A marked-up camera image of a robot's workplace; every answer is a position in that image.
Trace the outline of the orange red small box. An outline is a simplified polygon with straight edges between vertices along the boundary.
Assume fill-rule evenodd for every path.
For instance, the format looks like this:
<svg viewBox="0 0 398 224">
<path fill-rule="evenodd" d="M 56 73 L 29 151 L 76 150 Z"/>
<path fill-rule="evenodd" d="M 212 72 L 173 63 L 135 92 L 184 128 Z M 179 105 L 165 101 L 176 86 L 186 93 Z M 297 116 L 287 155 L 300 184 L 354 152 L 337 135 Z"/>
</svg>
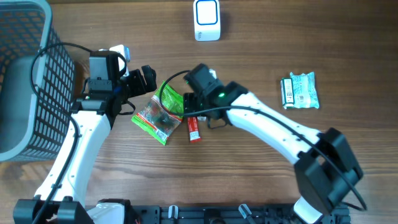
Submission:
<svg viewBox="0 0 398 224">
<path fill-rule="evenodd" d="M 197 119 L 199 121 L 206 121 L 207 118 L 205 116 L 197 116 Z"/>
</svg>

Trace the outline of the red stick packet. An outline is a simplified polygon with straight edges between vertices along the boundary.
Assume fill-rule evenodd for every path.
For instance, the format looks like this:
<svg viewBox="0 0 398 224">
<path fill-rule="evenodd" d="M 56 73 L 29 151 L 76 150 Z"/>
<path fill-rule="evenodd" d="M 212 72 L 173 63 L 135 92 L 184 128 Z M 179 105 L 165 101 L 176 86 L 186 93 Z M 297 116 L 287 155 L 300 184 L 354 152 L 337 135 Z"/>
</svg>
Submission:
<svg viewBox="0 0 398 224">
<path fill-rule="evenodd" d="M 187 118 L 187 123 L 188 123 L 188 131 L 189 131 L 189 137 L 190 137 L 190 142 L 198 142 L 201 141 L 201 137 L 198 131 L 198 120 L 196 117 L 188 117 Z"/>
</svg>

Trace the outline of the green snack bag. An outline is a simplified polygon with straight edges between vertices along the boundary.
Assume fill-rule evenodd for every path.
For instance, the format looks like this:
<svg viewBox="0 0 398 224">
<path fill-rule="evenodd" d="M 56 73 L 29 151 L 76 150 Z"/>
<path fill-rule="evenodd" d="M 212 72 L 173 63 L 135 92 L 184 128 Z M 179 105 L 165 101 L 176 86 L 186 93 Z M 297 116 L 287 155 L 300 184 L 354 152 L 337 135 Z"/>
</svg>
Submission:
<svg viewBox="0 0 398 224">
<path fill-rule="evenodd" d="M 170 135 L 182 122 L 182 117 L 164 110 L 160 105 L 159 96 L 160 89 L 155 92 L 145 107 L 131 118 L 131 121 L 161 144 L 166 145 Z M 183 96 L 168 84 L 162 92 L 162 104 L 168 111 L 183 113 Z"/>
</svg>

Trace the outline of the green white gum box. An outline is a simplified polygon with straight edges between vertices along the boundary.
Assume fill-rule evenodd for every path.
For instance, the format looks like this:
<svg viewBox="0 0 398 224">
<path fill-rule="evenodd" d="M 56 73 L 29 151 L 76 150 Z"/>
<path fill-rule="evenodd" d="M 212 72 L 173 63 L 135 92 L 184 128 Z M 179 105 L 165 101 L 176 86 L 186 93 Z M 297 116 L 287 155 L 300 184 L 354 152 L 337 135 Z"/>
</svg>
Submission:
<svg viewBox="0 0 398 224">
<path fill-rule="evenodd" d="M 291 78 L 283 78 L 280 81 L 282 106 L 284 109 L 293 108 L 295 103 L 294 88 Z"/>
</svg>

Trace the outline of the light blue wet wipes pack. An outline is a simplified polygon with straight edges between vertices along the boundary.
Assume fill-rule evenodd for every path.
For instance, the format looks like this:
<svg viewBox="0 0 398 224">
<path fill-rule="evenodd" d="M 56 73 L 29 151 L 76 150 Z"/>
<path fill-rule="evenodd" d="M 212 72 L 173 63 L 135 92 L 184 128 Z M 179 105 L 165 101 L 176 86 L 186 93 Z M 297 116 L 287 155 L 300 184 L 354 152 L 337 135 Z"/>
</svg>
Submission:
<svg viewBox="0 0 398 224">
<path fill-rule="evenodd" d="M 318 94 L 315 86 L 315 73 L 294 75 L 290 72 L 293 83 L 295 108 L 320 108 Z"/>
</svg>

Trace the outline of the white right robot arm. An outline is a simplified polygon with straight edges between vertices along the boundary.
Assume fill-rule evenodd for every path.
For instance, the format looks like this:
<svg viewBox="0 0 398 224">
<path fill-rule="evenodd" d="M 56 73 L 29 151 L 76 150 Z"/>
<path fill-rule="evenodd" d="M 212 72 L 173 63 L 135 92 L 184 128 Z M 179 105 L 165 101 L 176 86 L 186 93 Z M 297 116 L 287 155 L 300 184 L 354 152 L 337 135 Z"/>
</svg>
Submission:
<svg viewBox="0 0 398 224">
<path fill-rule="evenodd" d="M 363 172 L 346 137 L 337 129 L 322 133 L 288 119 L 261 102 L 236 82 L 224 85 L 205 64 L 185 76 L 193 90 L 184 96 L 184 115 L 222 119 L 241 128 L 281 153 L 294 167 L 300 198 L 293 216 L 315 223 L 331 215 L 350 193 Z"/>
</svg>

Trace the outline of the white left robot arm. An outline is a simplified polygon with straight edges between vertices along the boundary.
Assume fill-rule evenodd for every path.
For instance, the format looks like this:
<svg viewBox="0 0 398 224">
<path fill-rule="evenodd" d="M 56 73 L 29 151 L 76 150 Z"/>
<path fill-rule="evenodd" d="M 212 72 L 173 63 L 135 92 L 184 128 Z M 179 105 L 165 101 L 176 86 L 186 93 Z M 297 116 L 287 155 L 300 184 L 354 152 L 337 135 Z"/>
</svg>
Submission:
<svg viewBox="0 0 398 224">
<path fill-rule="evenodd" d="M 128 70 L 123 54 L 94 51 L 85 83 L 88 92 L 66 112 L 70 124 L 50 174 L 34 198 L 17 201 L 15 223 L 135 223 L 129 200 L 102 199 L 86 209 L 85 196 L 98 152 L 122 105 L 155 91 L 156 72 L 148 65 Z"/>
</svg>

